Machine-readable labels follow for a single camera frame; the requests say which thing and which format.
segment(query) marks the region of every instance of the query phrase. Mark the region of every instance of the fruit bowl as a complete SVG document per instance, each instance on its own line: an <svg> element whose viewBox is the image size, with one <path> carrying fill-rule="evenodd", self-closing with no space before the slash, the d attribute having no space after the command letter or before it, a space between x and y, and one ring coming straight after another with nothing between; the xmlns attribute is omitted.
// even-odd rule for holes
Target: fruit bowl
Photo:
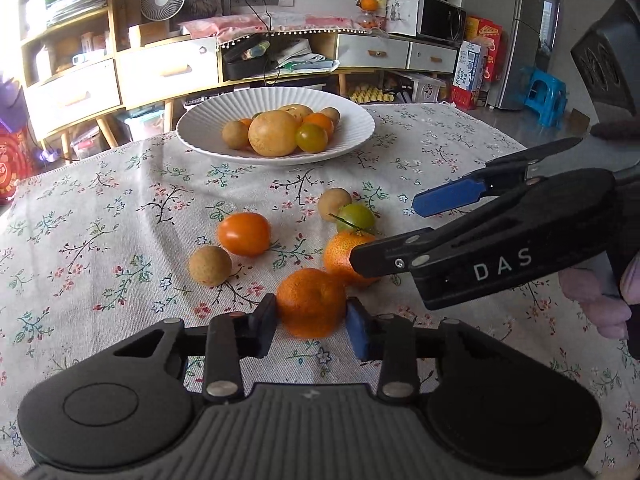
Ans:
<svg viewBox="0 0 640 480"><path fill-rule="evenodd" d="M227 122L250 118L258 112L276 110L288 104L303 104L316 112L332 107L340 112L340 122L323 152L297 150L291 155L266 157L250 148L233 150L222 140L222 128ZM229 92L204 101L180 118L177 131L178 138L193 150L225 162L295 166L349 153L366 142L373 135L374 128L373 117L348 99L309 88L277 86Z"/></svg>

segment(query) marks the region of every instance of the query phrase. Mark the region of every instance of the drawer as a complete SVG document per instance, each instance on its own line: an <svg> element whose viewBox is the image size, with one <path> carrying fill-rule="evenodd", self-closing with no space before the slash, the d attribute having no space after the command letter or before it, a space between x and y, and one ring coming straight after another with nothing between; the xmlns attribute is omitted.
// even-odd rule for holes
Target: drawer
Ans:
<svg viewBox="0 0 640 480"><path fill-rule="evenodd" d="M409 42L371 36L338 37L340 67L405 68Z"/></svg>
<svg viewBox="0 0 640 480"><path fill-rule="evenodd" d="M412 43L409 47L409 70L453 73L456 69L458 51L453 48L424 43Z"/></svg>
<svg viewBox="0 0 640 480"><path fill-rule="evenodd" d="M113 59L27 88L24 97L36 138L44 139L65 124L120 105Z"/></svg>
<svg viewBox="0 0 640 480"><path fill-rule="evenodd" d="M127 108L217 86L216 38L124 51L118 55L118 80Z"/></svg>

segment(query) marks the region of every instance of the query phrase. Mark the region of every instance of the orange tomato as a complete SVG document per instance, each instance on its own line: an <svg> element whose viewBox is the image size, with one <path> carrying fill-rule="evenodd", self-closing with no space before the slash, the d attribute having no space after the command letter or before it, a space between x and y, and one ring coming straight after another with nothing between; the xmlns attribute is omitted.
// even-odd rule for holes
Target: orange tomato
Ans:
<svg viewBox="0 0 640 480"><path fill-rule="evenodd" d="M302 119L302 124L317 124L324 131L326 131L327 139L331 140L332 135L334 134L334 122L327 117L325 114L321 114L320 112L316 112L315 114L311 114Z"/></svg>
<svg viewBox="0 0 640 480"><path fill-rule="evenodd" d="M258 213L235 213L218 224L218 241L238 256L260 256L271 242L271 226Z"/></svg>

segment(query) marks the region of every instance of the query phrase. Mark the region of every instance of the finger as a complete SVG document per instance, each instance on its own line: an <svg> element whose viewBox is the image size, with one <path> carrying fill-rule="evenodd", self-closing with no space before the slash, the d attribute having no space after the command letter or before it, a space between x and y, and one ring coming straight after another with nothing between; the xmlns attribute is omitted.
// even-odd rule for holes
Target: finger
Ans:
<svg viewBox="0 0 640 480"><path fill-rule="evenodd" d="M587 319L597 327L624 323L631 318L631 309L623 300L601 296L596 301L581 301Z"/></svg>
<svg viewBox="0 0 640 480"><path fill-rule="evenodd" d="M602 296L595 272L586 269L565 269L558 272L564 295L573 301L594 301Z"/></svg>
<svg viewBox="0 0 640 480"><path fill-rule="evenodd" d="M629 334L626 331L626 323L613 326L599 326L597 329L598 333L607 339L629 339Z"/></svg>
<svg viewBox="0 0 640 480"><path fill-rule="evenodd" d="M629 305L640 303L640 253L636 255L622 274L620 293Z"/></svg>

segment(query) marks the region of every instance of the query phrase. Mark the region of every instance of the floral tablecloth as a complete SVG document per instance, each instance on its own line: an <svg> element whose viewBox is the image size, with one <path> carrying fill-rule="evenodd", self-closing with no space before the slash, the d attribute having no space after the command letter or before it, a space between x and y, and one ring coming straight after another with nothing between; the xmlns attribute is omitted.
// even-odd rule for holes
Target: floral tablecloth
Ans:
<svg viewBox="0 0 640 480"><path fill-rule="evenodd" d="M322 247L335 233L316 210L325 189L349 190L378 216L384 235L439 227L468 209L423 219L411 207L417 192L522 148L446 105L367 109L376 121L372 139L321 164L235 166L164 134L21 183L0 218L0 458L18 472L30 467L15 421L20 400L38 382L165 317L196 326L221 312L251 311L294 270L321 267ZM216 224L241 210L269 219L270 250L233 257L223 285L197 285L186 259L216 243ZM624 342L596 333L578 304L562 296L556 275L433 313L408 274L358 295L370 312L400 314L417 326L458 317L579 381L604 411L588 467L638 458L640 362ZM199 390L202 366L202 359L190 361L189 388ZM418 369L422 390L435 388L433 361ZM379 362L354 358L344 329L305 341L278 328L268 357L242 361L246 391L257 380L376 384L379 370Z"/></svg>

